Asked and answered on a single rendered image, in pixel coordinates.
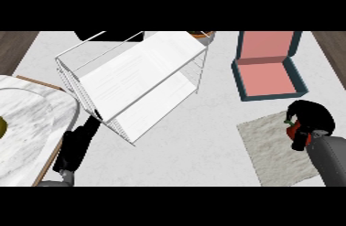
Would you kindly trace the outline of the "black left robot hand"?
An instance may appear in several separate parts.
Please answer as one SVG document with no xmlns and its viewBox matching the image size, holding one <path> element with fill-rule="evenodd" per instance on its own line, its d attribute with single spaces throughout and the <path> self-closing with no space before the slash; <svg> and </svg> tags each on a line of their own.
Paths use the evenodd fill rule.
<svg viewBox="0 0 346 226">
<path fill-rule="evenodd" d="M 62 146 L 53 165 L 53 171 L 74 172 L 81 165 L 91 138 L 100 127 L 100 121 L 88 116 L 85 123 L 74 131 L 66 131 L 62 137 Z"/>
</svg>

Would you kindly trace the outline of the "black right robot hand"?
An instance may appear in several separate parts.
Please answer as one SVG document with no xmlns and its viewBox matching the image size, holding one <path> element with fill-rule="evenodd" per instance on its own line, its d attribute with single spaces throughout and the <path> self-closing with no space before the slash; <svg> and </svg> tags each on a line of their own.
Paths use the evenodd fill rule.
<svg viewBox="0 0 346 226">
<path fill-rule="evenodd" d="M 304 100 L 294 101 L 288 106 L 285 121 L 288 122 L 292 117 L 297 118 L 300 127 L 295 130 L 291 149 L 303 151 L 307 134 L 313 131 L 320 131 L 323 135 L 329 136 L 335 130 L 335 122 L 325 107 Z"/>
</svg>

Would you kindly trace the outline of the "red bell pepper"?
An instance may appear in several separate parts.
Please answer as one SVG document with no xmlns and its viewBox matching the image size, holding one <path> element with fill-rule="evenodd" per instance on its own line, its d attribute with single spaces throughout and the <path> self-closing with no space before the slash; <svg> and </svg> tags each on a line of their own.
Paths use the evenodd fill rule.
<svg viewBox="0 0 346 226">
<path fill-rule="evenodd" d="M 289 123 L 289 127 L 286 128 L 286 136 L 291 139 L 291 141 L 294 140 L 294 134 L 298 127 L 300 127 L 300 122 L 298 120 L 295 120 L 294 123 L 292 122 Z M 306 146 L 309 145 L 309 143 L 310 143 L 310 134 L 307 134 Z"/>
</svg>

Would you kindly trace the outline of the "beige placemat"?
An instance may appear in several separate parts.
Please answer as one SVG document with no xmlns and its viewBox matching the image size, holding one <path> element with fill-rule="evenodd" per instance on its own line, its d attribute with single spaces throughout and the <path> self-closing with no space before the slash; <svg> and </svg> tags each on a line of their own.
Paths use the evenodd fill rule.
<svg viewBox="0 0 346 226">
<path fill-rule="evenodd" d="M 322 187 L 306 151 L 291 150 L 285 112 L 244 115 L 236 129 L 263 187 Z"/>
</svg>

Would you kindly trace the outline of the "white marble plate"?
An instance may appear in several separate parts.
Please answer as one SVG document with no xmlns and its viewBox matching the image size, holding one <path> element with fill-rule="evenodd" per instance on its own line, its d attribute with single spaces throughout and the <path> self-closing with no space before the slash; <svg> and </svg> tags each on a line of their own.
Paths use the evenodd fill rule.
<svg viewBox="0 0 346 226">
<path fill-rule="evenodd" d="M 7 131 L 0 138 L 0 187 L 16 187 L 32 168 L 53 128 L 53 107 L 26 81 L 0 75 L 0 116 Z"/>
</svg>

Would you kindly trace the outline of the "olive green fruit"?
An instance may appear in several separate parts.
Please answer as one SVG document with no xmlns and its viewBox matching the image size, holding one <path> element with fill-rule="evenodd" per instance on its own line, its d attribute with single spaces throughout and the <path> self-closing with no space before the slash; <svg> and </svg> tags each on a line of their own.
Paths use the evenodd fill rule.
<svg viewBox="0 0 346 226">
<path fill-rule="evenodd" d="M 7 122 L 0 116 L 0 138 L 3 137 L 6 131 L 7 131 Z"/>
</svg>

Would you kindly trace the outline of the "teal and pink open box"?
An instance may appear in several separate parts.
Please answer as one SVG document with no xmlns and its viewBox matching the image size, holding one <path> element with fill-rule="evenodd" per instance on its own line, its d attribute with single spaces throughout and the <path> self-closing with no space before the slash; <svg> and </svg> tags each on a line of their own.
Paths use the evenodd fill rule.
<svg viewBox="0 0 346 226">
<path fill-rule="evenodd" d="M 242 102 L 298 98 L 307 93 L 291 57 L 301 31 L 241 31 L 230 63 Z"/>
</svg>

